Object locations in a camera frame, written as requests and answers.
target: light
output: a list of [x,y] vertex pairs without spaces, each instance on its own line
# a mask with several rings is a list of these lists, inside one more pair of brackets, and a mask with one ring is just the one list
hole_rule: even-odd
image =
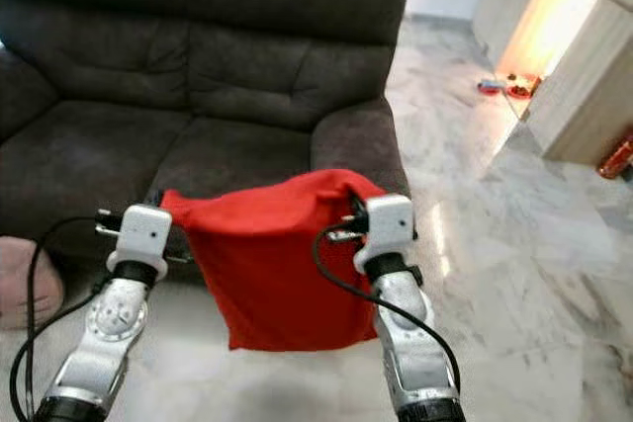
[[451,272],[451,263],[446,256],[446,237],[444,236],[444,227],[442,224],[442,214],[440,210],[440,204],[433,207],[431,211],[431,226],[433,228],[433,238],[435,239],[435,247],[437,248],[437,254],[439,254],[439,267],[442,273],[442,277],[448,276]]
[[564,0],[560,10],[551,15],[547,21],[549,29],[548,41],[552,45],[552,56],[545,66],[543,76],[549,76],[558,66],[565,51],[581,30],[596,0]]
[[552,74],[597,0],[529,0],[497,72],[529,78]]

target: dark gray sofa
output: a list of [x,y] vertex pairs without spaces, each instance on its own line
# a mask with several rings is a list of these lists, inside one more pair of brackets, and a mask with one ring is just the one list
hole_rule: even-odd
[[[383,96],[404,4],[0,0],[0,234],[323,168],[407,194]],[[111,246],[77,224],[51,250]]]

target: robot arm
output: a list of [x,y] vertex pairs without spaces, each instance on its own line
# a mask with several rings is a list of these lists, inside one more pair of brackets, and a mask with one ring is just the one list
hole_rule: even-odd
[[162,254],[170,226],[168,212],[135,205],[120,231],[100,228],[119,236],[107,263],[113,279],[91,303],[83,337],[52,381],[36,422],[102,422],[108,416],[128,351],[145,326],[147,295],[167,272]]
[[[407,267],[403,257],[415,236],[411,201],[400,195],[370,199],[361,215],[367,230],[365,245],[354,256],[356,270],[367,274],[380,299],[432,328],[434,314],[428,296],[419,288],[421,274]],[[374,325],[399,420],[465,421],[454,375],[439,343],[403,316],[382,306],[376,310]]]

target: red fabric bag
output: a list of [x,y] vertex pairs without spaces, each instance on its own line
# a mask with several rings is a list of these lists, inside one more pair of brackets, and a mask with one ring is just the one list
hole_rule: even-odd
[[[312,258],[317,234],[351,213],[352,194],[385,191],[349,170],[322,170],[212,200],[166,192],[161,205],[187,234],[231,349],[331,350],[376,336],[373,304],[327,281]],[[370,291],[354,270],[354,243],[320,249],[337,277]]]

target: black cable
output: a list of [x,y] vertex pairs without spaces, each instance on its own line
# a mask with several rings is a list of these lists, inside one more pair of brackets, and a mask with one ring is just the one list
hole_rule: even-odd
[[86,303],[88,303],[90,300],[92,300],[101,291],[101,289],[103,288],[106,282],[107,280],[104,280],[103,282],[96,284],[95,286],[93,286],[92,291],[87,298],[79,301],[75,305],[70,306],[66,310],[58,313],[56,316],[54,316],[50,320],[47,320],[42,326],[40,326],[36,330],[35,337],[33,338],[33,340],[28,339],[20,347],[20,350],[18,350],[18,353],[16,354],[16,357],[13,360],[13,365],[11,366],[11,374],[9,377],[9,392],[11,395],[11,406],[13,407],[13,411],[15,412],[16,417],[18,418],[20,422],[29,422],[29,418],[22,411],[22,407],[20,406],[20,399],[18,397],[18,371],[20,369],[20,364],[22,363],[22,358],[24,357],[24,354],[27,352],[29,345],[33,344],[35,342],[35,339],[38,338],[42,333],[44,333],[44,331],[47,328],[49,328],[51,325],[53,325],[56,321],[59,321],[64,316],[69,315],[73,311],[78,310],[79,308],[84,306]]
[[414,325],[418,326],[419,328],[424,330],[426,333],[428,333],[431,336],[431,338],[437,341],[439,346],[441,346],[444,352],[446,353],[446,356],[448,357],[448,360],[451,364],[451,368],[453,370],[453,379],[455,380],[455,387],[457,388],[457,392],[460,392],[461,378],[460,378],[460,373],[459,373],[459,365],[457,364],[457,358],[455,358],[455,355],[453,354],[453,350],[448,345],[446,340],[444,340],[444,338],[442,338],[431,327],[426,325],[422,320],[411,315],[409,312],[402,310],[399,306],[389,303],[386,300],[382,300],[381,298],[375,295],[365,294],[363,291],[355,288],[351,284],[341,281],[336,276],[331,274],[329,270],[325,267],[325,265],[322,263],[322,261],[320,260],[320,254],[318,252],[318,247],[320,245],[321,240],[329,232],[332,232],[337,229],[343,229],[346,225],[349,225],[349,223],[347,222],[347,223],[333,224],[332,226],[328,226],[325,229],[323,229],[316,237],[315,241],[313,242],[313,259],[315,260],[318,270],[326,279],[328,279],[333,284],[336,284],[337,286],[341,287],[342,289],[345,289],[351,294],[360,296],[361,298],[369,300],[373,303],[376,303],[377,305],[383,306],[384,308],[391,310],[394,313],[397,313],[398,315],[402,316],[403,318],[406,318],[408,321],[410,321],[411,323],[413,323]]
[[35,281],[38,258],[44,249],[46,241],[61,227],[76,221],[94,221],[94,216],[74,216],[61,219],[51,226],[47,232],[38,240],[36,250],[33,253],[31,264],[29,265],[29,276],[27,278],[27,367],[25,371],[25,393],[27,398],[27,417],[33,419],[35,407],[33,403],[33,346],[36,339],[36,311],[35,311]]

